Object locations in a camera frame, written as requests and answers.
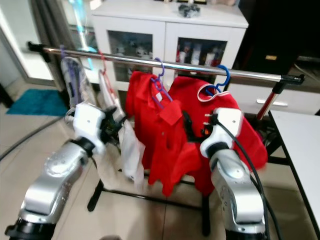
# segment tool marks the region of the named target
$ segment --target red shirt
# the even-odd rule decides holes
[[[200,154],[199,143],[187,142],[182,110],[190,115],[195,135],[201,137],[203,122],[208,121],[205,114],[218,107],[239,107],[227,92],[216,94],[209,102],[200,102],[197,97],[198,89],[207,83],[194,78],[177,77],[169,91],[174,101],[170,102],[161,93],[160,103],[164,106],[161,109],[153,100],[158,91],[150,80],[151,77],[156,78],[142,72],[132,74],[125,105],[128,117],[134,116],[135,134],[145,145],[142,164],[145,169],[150,169],[148,182],[153,184],[160,180],[163,194],[169,196],[181,177],[189,174],[195,179],[195,187],[208,195],[214,189],[209,160]],[[248,152],[253,164],[262,167],[267,161],[266,149],[245,119],[238,140]],[[241,151],[238,150],[238,153],[246,163]]]

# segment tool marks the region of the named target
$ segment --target clothes rack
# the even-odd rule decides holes
[[[43,59],[47,63],[50,62],[49,54],[55,54],[55,55],[62,54],[60,48],[45,46],[43,44],[33,44],[30,41],[27,43],[27,45],[30,51],[40,53]],[[162,68],[161,62],[152,60],[152,59],[142,59],[139,57],[119,56],[119,55],[106,54],[106,53],[103,53],[101,55],[95,52],[70,50],[70,49],[64,49],[63,52],[66,55],[69,55],[71,57],[101,59],[103,55],[103,58],[106,61],[112,61],[112,62],[123,63],[123,64],[140,65],[140,66],[146,66],[146,67]],[[172,70],[197,72],[197,73],[208,74],[208,75],[223,75],[223,76],[226,75],[226,72],[223,69],[218,67],[191,65],[187,63],[176,63],[176,62],[167,62],[167,61],[163,62],[163,66],[166,69],[172,69]],[[286,84],[301,85],[305,79],[304,75],[300,75],[300,76],[278,75],[278,74],[259,73],[259,72],[241,71],[241,70],[233,70],[233,69],[229,69],[229,73],[231,77],[238,78],[238,79],[256,79],[256,80],[265,80],[265,81],[275,82],[272,92],[270,93],[269,97],[267,98],[261,110],[256,116],[258,120],[261,120],[263,118],[263,116],[269,110],[272,103],[276,100],[277,96],[283,91]],[[192,185],[193,183],[181,181],[180,184]],[[87,205],[87,208],[90,212],[95,209],[96,204],[102,192],[109,192],[109,193],[120,194],[120,195],[145,199],[149,201],[159,202],[159,203],[165,203],[165,204],[178,206],[178,207],[201,210],[202,234],[204,236],[208,236],[210,234],[209,196],[202,196],[202,207],[196,207],[196,206],[186,205],[186,204],[168,201],[160,198],[145,196],[141,194],[129,193],[129,192],[118,191],[118,190],[108,190],[104,188],[104,185],[100,180]]]

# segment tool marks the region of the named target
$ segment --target blue mat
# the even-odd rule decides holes
[[[29,89],[11,106],[7,114],[64,116],[68,111],[57,90]]]

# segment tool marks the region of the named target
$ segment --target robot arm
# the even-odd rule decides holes
[[[41,175],[26,191],[15,225],[5,234],[12,240],[50,240],[69,192],[81,176],[93,153],[103,154],[105,144],[115,141],[122,127],[113,119],[115,108],[107,111],[80,103],[76,106],[73,128],[76,140],[65,143],[48,157]]]
[[[238,109],[218,108],[217,119],[235,137],[242,124]],[[265,239],[264,206],[251,182],[248,167],[230,149],[232,138],[219,125],[200,145],[201,154],[210,159],[211,181],[221,200],[226,239]]]

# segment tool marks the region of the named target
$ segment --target white table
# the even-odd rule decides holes
[[[283,151],[320,239],[320,116],[271,110]]]

